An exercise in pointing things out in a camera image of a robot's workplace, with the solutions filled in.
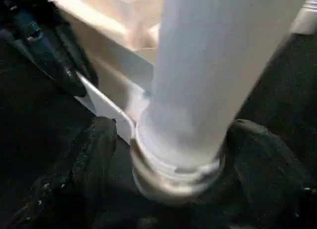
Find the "white cylindrical pole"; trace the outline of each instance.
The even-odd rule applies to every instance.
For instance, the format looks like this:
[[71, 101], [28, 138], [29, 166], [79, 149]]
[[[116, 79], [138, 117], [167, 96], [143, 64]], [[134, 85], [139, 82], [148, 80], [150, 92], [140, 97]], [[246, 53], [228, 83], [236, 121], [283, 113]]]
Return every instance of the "white cylindrical pole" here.
[[304, 1], [165, 0], [152, 100], [136, 128], [154, 172], [184, 183], [215, 170], [228, 126]]
[[312, 35], [317, 30], [317, 0], [307, 0], [299, 11], [291, 32], [302, 35]]

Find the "white pipe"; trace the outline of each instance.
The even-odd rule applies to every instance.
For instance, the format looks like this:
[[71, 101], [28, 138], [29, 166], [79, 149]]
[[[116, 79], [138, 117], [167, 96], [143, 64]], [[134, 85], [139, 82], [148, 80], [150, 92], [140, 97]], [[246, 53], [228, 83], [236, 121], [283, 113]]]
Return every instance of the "white pipe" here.
[[302, 35], [312, 35], [317, 30], [317, 0], [307, 0], [298, 13], [291, 32]]
[[213, 171], [226, 131], [305, 0], [165, 0], [136, 141], [159, 175]]

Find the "black fabric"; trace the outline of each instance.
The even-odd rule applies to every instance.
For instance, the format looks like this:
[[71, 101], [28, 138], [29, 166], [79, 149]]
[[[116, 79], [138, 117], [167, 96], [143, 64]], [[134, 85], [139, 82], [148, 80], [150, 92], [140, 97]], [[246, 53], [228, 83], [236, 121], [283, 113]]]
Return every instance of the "black fabric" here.
[[248, 120], [238, 120], [228, 133], [234, 169], [248, 199], [252, 219], [271, 228], [284, 209], [316, 186], [305, 167], [280, 137]]
[[273, 57], [238, 118], [280, 136], [317, 179], [317, 35], [293, 35]]
[[89, 228], [95, 212], [105, 204], [107, 171], [116, 142], [115, 121], [93, 119], [35, 181], [9, 228]]
[[[94, 115], [89, 110], [4, 41], [0, 41], [0, 116], [1, 224], [22, 207], [31, 185], [47, 173], [60, 156], [70, 149], [108, 149], [105, 144], [109, 142], [100, 140], [105, 140], [112, 122], [92, 122]], [[87, 156], [91, 154], [94, 165], [98, 166], [96, 161], [105, 152], [91, 152]], [[108, 160], [107, 155], [104, 157], [104, 161]], [[84, 179], [93, 183], [90, 173]]]

